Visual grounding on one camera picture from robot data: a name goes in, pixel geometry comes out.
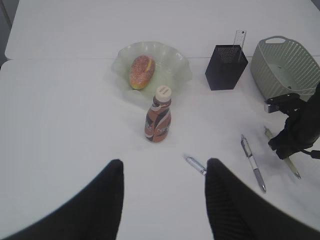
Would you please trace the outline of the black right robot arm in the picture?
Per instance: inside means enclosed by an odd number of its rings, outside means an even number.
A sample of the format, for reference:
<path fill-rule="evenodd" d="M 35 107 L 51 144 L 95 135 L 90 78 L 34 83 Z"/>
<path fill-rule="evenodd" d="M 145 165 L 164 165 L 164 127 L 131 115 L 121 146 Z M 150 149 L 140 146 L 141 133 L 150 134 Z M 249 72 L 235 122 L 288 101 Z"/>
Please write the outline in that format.
<path fill-rule="evenodd" d="M 307 149 L 313 147 L 320 137 L 320 86 L 315 93 L 294 115 L 285 121 L 284 129 L 268 144 L 280 159 L 303 152 L 311 155 Z"/>

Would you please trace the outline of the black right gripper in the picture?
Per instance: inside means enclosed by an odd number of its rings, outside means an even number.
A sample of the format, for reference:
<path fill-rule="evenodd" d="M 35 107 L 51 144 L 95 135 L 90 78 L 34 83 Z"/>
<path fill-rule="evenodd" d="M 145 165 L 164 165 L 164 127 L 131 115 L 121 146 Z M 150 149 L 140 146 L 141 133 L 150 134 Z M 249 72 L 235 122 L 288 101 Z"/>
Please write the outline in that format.
<path fill-rule="evenodd" d="M 320 111 L 297 110 L 285 121 L 284 129 L 268 144 L 277 156 L 284 160 L 291 155 L 303 152 L 312 158 L 315 155 L 307 151 L 320 137 Z"/>

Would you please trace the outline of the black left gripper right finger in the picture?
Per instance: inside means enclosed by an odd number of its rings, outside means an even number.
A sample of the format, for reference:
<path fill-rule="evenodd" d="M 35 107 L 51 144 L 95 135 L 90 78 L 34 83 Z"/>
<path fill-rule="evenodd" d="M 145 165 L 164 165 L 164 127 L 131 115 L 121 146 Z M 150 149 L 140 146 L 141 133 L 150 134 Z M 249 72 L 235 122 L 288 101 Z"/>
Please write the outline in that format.
<path fill-rule="evenodd" d="M 207 161 L 205 202 L 216 240 L 318 240 L 319 231 L 264 200 L 219 159 Z"/>

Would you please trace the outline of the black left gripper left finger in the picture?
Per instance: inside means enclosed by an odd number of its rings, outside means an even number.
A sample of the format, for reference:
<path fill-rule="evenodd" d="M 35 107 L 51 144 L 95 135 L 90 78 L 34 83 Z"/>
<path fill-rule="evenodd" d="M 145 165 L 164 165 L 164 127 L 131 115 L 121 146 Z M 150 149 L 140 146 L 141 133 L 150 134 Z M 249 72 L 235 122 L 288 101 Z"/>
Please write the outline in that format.
<path fill-rule="evenodd" d="M 79 193 L 8 240 L 115 240 L 124 202 L 124 164 L 111 160 Z"/>

